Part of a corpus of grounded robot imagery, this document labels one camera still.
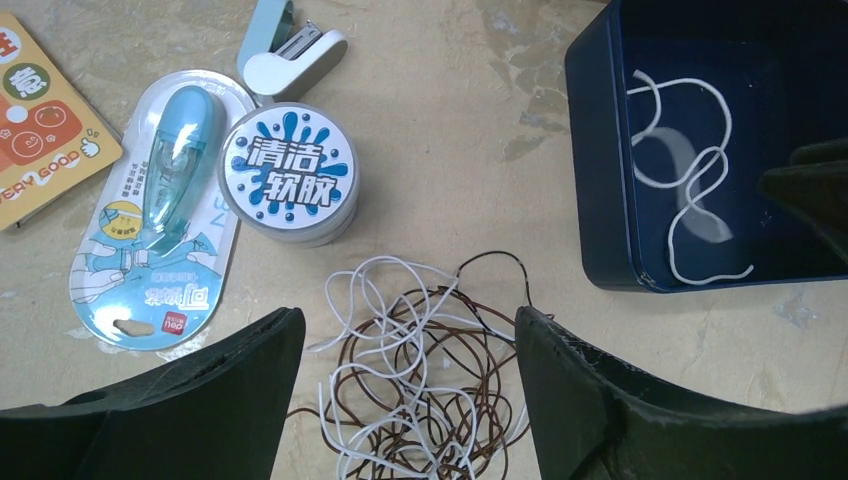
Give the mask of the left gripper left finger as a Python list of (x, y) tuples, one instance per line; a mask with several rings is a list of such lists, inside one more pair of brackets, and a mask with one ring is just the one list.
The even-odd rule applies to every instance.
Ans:
[(5, 479), (267, 479), (305, 339), (280, 308), (229, 337), (56, 405), (1, 414)]

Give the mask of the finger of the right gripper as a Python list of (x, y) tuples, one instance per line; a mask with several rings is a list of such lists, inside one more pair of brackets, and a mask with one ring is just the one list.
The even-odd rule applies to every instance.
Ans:
[(847, 260), (847, 139), (795, 149), (787, 166), (766, 171), (758, 190)]

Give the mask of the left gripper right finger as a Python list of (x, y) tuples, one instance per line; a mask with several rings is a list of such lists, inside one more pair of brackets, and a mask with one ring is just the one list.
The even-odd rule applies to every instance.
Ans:
[(847, 410), (754, 408), (662, 380), (516, 313), (516, 348), (544, 479), (843, 479)]

